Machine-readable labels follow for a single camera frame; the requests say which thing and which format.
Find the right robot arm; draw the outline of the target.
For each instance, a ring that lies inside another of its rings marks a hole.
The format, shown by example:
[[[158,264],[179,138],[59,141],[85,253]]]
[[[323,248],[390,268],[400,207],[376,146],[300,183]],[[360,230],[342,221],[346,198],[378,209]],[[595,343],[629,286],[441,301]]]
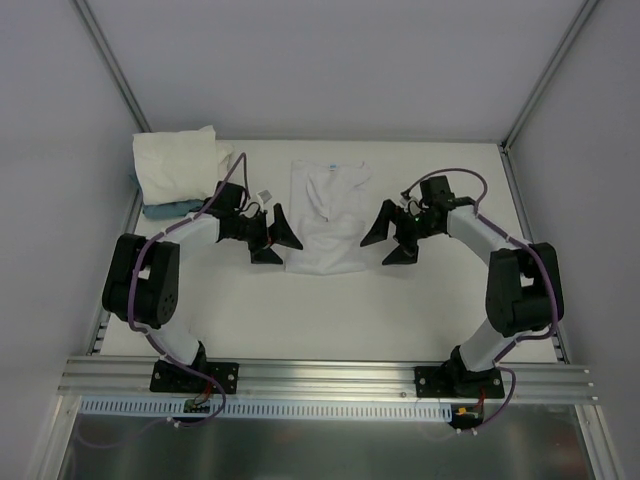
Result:
[[[383,265],[412,265],[423,239],[446,235],[474,253],[487,267],[486,318],[438,367],[414,370],[419,398],[499,399],[504,395],[499,363],[518,344],[552,337],[564,315],[558,258],[549,243],[528,243],[480,211],[480,199],[457,196],[449,169],[426,174],[401,201],[385,200],[361,241],[369,246],[393,238],[397,246]]]

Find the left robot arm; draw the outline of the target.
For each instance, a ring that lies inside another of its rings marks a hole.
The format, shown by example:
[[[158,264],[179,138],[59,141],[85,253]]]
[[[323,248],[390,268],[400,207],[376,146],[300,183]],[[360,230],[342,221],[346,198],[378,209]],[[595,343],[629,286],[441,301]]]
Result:
[[[207,382],[206,350],[201,341],[172,319],[178,306],[181,262],[223,240],[246,244],[250,262],[282,265],[274,245],[301,250],[282,205],[273,206],[273,221],[261,205],[248,215],[242,201],[246,189],[220,181],[202,209],[152,238],[121,235],[115,245],[102,292],[102,307],[142,334],[160,356],[174,367],[173,379],[186,391]]]

